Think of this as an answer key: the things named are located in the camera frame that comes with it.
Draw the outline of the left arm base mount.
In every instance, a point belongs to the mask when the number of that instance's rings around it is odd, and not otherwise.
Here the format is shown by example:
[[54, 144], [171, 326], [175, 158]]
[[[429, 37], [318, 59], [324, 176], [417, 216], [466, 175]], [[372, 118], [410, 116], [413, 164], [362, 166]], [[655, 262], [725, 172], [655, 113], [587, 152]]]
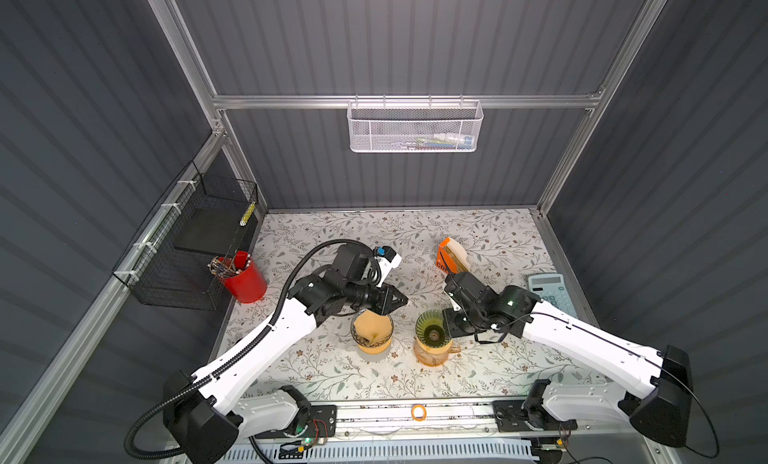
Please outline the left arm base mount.
[[315, 405], [300, 408], [297, 415], [284, 429], [271, 432], [273, 437], [289, 439], [326, 439], [334, 437], [338, 424], [336, 405]]

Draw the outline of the green glass dripper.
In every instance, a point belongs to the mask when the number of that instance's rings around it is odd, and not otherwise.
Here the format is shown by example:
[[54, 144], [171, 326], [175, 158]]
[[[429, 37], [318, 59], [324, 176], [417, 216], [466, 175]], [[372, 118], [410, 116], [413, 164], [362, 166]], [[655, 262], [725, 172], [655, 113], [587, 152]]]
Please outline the green glass dripper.
[[417, 339], [432, 346], [451, 340], [445, 327], [443, 313], [436, 309], [425, 311], [418, 316], [415, 322], [415, 333]]

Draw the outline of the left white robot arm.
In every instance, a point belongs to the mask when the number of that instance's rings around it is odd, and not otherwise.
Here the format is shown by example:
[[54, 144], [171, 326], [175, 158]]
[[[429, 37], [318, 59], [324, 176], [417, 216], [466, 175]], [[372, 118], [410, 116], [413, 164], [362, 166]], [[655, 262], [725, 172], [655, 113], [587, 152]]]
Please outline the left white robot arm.
[[344, 307], [387, 316], [407, 304], [385, 281], [402, 261], [392, 247], [334, 243], [334, 260], [305, 276], [293, 270], [275, 311], [237, 344], [191, 375], [167, 380], [165, 397], [187, 394], [163, 410], [163, 424], [191, 462], [215, 463], [237, 440], [269, 431], [305, 434], [311, 405], [295, 387], [283, 386], [254, 405], [241, 404], [241, 397], [291, 346]]

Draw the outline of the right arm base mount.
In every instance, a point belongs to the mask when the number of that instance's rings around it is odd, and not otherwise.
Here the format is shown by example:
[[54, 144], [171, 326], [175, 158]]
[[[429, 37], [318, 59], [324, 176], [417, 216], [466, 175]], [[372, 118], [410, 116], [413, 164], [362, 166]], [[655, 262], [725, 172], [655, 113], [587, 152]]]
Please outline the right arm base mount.
[[494, 400], [491, 406], [493, 417], [500, 432], [574, 431], [578, 429], [576, 420], [557, 420], [542, 406], [526, 406], [524, 400]]

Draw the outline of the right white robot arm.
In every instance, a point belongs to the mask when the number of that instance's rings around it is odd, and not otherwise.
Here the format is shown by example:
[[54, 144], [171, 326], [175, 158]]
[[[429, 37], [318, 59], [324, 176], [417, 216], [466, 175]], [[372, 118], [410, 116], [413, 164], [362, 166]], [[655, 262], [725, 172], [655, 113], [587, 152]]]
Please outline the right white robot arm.
[[533, 429], [574, 430], [581, 421], [628, 423], [659, 444], [687, 443], [694, 399], [688, 354], [622, 339], [559, 310], [516, 285], [497, 292], [470, 272], [450, 274], [443, 310], [453, 338], [490, 331], [550, 347], [605, 377], [602, 384], [564, 385], [538, 378], [515, 415]]

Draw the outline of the orange glass pitcher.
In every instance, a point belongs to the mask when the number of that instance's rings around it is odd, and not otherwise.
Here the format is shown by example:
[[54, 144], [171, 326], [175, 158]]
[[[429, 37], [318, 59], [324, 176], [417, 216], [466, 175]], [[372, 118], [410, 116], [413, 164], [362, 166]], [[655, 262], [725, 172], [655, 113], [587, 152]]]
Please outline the orange glass pitcher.
[[443, 365], [451, 355], [458, 354], [461, 346], [450, 341], [444, 346], [433, 348], [415, 339], [413, 350], [418, 362], [428, 367], [438, 367]]

